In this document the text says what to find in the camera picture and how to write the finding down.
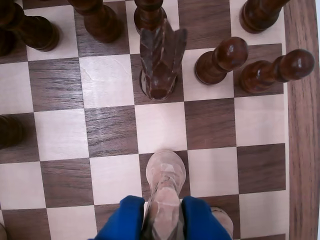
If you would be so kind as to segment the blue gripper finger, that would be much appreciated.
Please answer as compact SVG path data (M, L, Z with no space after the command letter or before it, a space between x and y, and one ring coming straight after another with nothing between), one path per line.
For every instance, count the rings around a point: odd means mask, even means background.
M227 230L202 199L187 196L181 203L186 240L230 240Z
M95 236L95 240L139 240L144 218L145 200L128 195Z

